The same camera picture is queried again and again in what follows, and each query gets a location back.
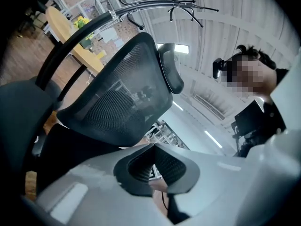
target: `white ceiling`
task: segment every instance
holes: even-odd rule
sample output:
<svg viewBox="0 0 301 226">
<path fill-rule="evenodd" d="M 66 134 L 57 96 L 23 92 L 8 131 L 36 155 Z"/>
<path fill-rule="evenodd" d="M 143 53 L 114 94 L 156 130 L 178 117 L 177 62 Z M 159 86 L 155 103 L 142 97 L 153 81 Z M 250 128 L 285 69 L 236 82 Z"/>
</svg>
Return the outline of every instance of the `white ceiling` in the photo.
<svg viewBox="0 0 301 226">
<path fill-rule="evenodd" d="M 179 9 L 174 11 L 173 22 L 169 21 L 168 8 L 143 11 L 141 18 L 156 43 L 175 42 L 190 47 L 188 55 L 177 53 L 177 66 L 185 89 L 175 100 L 202 125 L 210 121 L 220 131 L 233 134 L 230 125 L 234 116 L 254 98 L 233 93 L 214 80 L 212 62 L 218 57 L 231 57 L 236 53 L 235 48 L 244 44 L 264 50 L 278 68 L 290 68 L 298 53 L 300 39 L 274 0 L 196 1 L 200 6 L 220 10 L 195 11 L 204 28 Z M 225 119 L 217 118 L 194 99 L 195 95 L 210 103 Z"/>
</svg>

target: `potted plant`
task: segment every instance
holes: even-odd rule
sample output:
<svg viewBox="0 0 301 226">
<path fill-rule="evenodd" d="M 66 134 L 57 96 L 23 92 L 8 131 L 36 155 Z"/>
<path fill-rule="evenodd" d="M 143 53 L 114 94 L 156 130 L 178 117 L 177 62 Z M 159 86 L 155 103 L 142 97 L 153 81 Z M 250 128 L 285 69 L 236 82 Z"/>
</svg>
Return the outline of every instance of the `potted plant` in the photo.
<svg viewBox="0 0 301 226">
<path fill-rule="evenodd" d="M 90 21 L 91 20 L 89 18 L 79 16 L 77 20 L 73 23 L 73 25 L 75 28 L 81 29 L 84 25 L 86 25 Z M 89 49 L 92 47 L 92 42 L 90 39 L 93 37 L 93 34 L 94 32 L 90 33 L 86 38 L 84 38 L 81 42 L 79 42 L 83 48 Z"/>
</svg>

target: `man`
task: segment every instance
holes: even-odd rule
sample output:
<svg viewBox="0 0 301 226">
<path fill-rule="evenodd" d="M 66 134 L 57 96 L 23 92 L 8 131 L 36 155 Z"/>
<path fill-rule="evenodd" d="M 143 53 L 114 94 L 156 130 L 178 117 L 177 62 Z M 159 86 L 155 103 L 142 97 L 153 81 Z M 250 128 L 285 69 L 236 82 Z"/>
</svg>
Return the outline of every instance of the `man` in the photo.
<svg viewBox="0 0 301 226">
<path fill-rule="evenodd" d="M 246 157 L 254 145 L 264 144 L 272 135 L 285 129 L 282 117 L 270 95 L 288 70 L 277 69 L 275 62 L 254 46 L 247 49 L 244 45 L 239 45 L 237 49 L 240 52 L 226 61 L 222 81 L 226 81 L 227 86 L 236 87 L 241 92 L 262 98 L 267 122 L 242 146 L 240 156 Z"/>
</svg>

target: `mesh chair back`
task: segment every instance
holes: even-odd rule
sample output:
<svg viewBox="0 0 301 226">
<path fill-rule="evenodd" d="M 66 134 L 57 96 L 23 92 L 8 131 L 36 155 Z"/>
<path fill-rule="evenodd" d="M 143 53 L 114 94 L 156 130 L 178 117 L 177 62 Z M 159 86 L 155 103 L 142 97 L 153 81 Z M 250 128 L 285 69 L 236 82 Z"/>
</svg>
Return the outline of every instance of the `mesh chair back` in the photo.
<svg viewBox="0 0 301 226">
<path fill-rule="evenodd" d="M 165 80 L 174 94 L 180 94 L 184 89 L 184 81 L 180 77 L 174 62 L 174 43 L 165 43 L 159 48 L 159 57 Z"/>
<path fill-rule="evenodd" d="M 173 102 L 152 37 L 132 38 L 80 97 L 58 112 L 68 128 L 111 145 L 137 144 Z"/>
</svg>

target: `wooden floor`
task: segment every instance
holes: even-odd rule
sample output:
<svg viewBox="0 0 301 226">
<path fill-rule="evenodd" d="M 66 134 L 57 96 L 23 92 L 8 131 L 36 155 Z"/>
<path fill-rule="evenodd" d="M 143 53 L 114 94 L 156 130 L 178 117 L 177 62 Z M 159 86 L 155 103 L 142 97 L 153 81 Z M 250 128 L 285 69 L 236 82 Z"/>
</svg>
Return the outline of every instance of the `wooden floor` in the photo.
<svg viewBox="0 0 301 226">
<path fill-rule="evenodd" d="M 54 47 L 51 40 L 39 29 L 34 34 L 24 32 L 23 37 L 18 37 L 18 35 L 16 33 L 8 42 L 4 60 L 0 65 L 0 85 L 12 81 L 28 80 L 37 76 L 43 62 Z M 78 68 L 79 64 L 73 57 L 67 56 L 52 79 L 60 88 L 63 88 Z M 60 109 L 71 105 L 79 97 L 87 87 L 86 81 L 88 78 L 88 72 L 84 72 L 79 77 L 67 93 Z M 56 112 L 53 112 L 44 125 L 45 131 L 48 133 L 57 122 Z M 35 199 L 35 188 L 36 173 L 29 172 L 26 175 L 26 195 L 32 200 Z"/>
</svg>

